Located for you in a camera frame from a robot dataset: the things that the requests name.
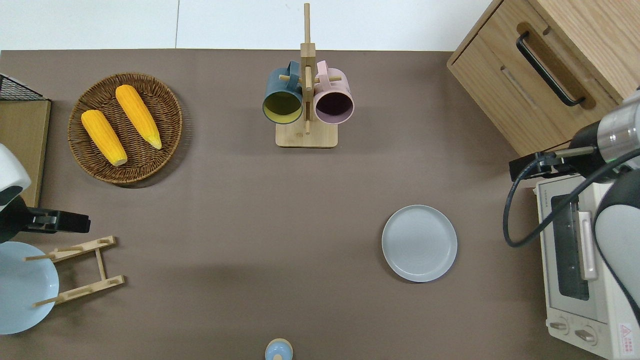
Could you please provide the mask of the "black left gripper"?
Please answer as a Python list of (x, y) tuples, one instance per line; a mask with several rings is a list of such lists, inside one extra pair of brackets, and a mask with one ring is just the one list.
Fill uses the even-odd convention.
[(64, 210), (48, 210), (34, 215), (19, 195), (0, 214), (0, 243), (10, 241), (20, 232), (29, 231), (33, 223), (35, 230), (40, 233), (86, 234), (90, 231), (91, 220), (89, 215)]

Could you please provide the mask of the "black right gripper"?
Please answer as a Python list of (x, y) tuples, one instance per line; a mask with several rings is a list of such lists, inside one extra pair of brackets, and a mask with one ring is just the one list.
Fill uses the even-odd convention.
[(518, 178), (521, 180), (551, 179), (554, 177), (552, 175), (553, 166), (562, 175), (580, 174), (584, 178), (591, 176), (595, 171), (605, 166), (606, 163), (598, 149), (598, 129), (600, 124), (601, 121), (595, 121), (583, 127), (576, 132), (569, 142), (571, 150), (592, 146), (595, 148), (593, 153), (564, 158), (562, 164), (555, 166), (557, 157), (554, 152), (530, 153), (509, 162), (510, 180), (516, 182)]

